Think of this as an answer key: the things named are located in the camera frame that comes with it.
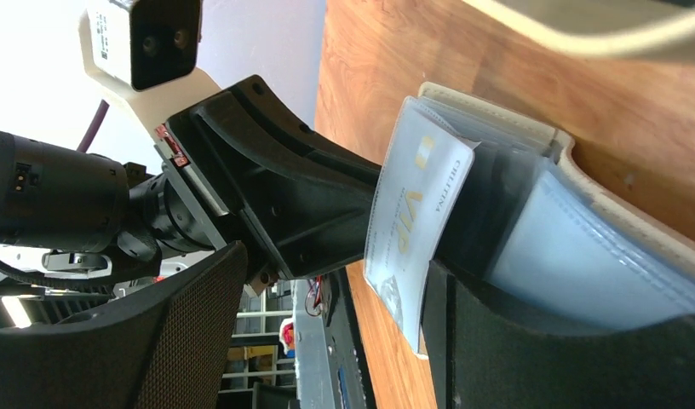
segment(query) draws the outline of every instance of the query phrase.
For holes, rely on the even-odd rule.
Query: black mesh pad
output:
[[[243,248],[224,257],[173,298],[135,407],[215,407],[247,270]]]
[[[214,408],[246,265],[235,243],[84,321],[0,329],[0,408]]]

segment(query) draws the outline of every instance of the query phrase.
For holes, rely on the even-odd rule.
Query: red object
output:
[[[177,167],[181,168],[187,166],[189,164],[189,159],[185,156],[182,148],[177,145],[175,138],[169,133],[167,127],[161,124],[155,131],[157,132],[157,138],[159,138],[160,141],[164,141],[164,143],[169,146],[169,149],[172,151],[172,159],[175,161]]]
[[[294,333],[293,327],[294,326],[292,324],[288,324],[285,325],[282,330],[282,336],[285,343],[287,343],[287,345],[290,346],[292,349],[295,348],[295,339],[292,336],[292,334]]]

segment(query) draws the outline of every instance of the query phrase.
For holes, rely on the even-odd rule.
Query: black bracket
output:
[[[251,237],[233,239],[256,242],[284,279],[362,258],[380,167],[311,130],[262,78],[177,113],[165,127],[183,155],[179,176],[200,185],[198,194],[214,192],[229,210],[213,211],[208,229],[221,231],[220,219],[237,215]],[[201,200],[204,209],[215,198]]]

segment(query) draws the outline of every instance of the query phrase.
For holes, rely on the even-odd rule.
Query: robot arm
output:
[[[163,174],[130,185],[134,165],[0,132],[0,244],[54,249],[45,268],[82,274],[33,284],[124,282],[241,241],[256,295],[362,257],[380,168],[310,130],[261,78],[221,90],[195,67],[200,7],[95,0],[79,24],[85,73],[152,137]]]

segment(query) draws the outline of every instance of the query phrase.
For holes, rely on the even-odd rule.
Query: camera lens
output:
[[[189,44],[189,32],[185,29],[177,30],[175,33],[175,46],[178,49],[185,49]]]
[[[156,37],[149,36],[142,42],[142,49],[147,56],[153,57],[157,55],[157,52],[159,51],[159,41]]]

